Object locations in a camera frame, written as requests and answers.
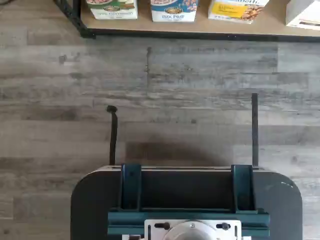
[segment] vertical post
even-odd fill
[[[252,165],[259,166],[258,94],[252,93]]]
[[[81,17],[81,0],[73,0],[72,1],[72,8],[75,15],[80,18]]]
[[[118,131],[118,117],[116,115],[117,108],[109,105],[106,108],[108,113],[111,113],[111,138],[110,138],[110,149],[109,149],[109,164],[116,164],[116,144],[117,144],[117,131]]]

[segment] bolt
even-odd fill
[[[222,229],[223,230],[227,231],[229,228],[230,228],[230,225],[228,223],[226,223],[226,222],[222,223]]]

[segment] white mounting plate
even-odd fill
[[[169,223],[168,230],[156,228],[155,224]],[[226,223],[228,230],[218,228],[217,225]],[[187,219],[147,219],[144,222],[145,240],[175,240],[181,234],[198,231],[204,233],[209,240],[241,240],[241,222],[239,220],[187,220]]]

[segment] box label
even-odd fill
[[[240,19],[244,15],[247,8],[247,6],[235,6],[216,2],[213,5],[212,13]]]

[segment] white box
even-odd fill
[[[137,19],[137,0],[86,0],[95,19]]]
[[[194,22],[198,0],[150,0],[154,22]]]
[[[212,0],[208,18],[251,24],[268,2],[269,0]]]
[[[320,30],[320,0],[291,0],[285,22],[290,27]]]

